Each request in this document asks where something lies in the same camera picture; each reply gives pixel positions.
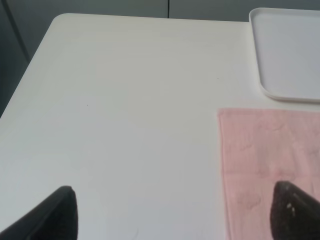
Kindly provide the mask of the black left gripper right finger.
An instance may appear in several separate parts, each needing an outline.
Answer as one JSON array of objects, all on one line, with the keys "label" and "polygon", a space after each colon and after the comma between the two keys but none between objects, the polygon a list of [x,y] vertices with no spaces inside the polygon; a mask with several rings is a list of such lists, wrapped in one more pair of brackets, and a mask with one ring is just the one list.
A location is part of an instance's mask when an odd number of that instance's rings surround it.
[{"label": "black left gripper right finger", "polygon": [[274,240],[318,240],[320,202],[289,181],[276,182],[270,229]]}]

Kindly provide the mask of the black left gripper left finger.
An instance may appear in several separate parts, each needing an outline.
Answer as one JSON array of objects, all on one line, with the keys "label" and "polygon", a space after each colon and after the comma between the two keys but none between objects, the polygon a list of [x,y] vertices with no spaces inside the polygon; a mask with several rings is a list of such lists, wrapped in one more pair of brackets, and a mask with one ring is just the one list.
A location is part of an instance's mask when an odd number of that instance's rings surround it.
[{"label": "black left gripper left finger", "polygon": [[79,218],[75,191],[61,186],[0,233],[2,240],[76,240]]}]

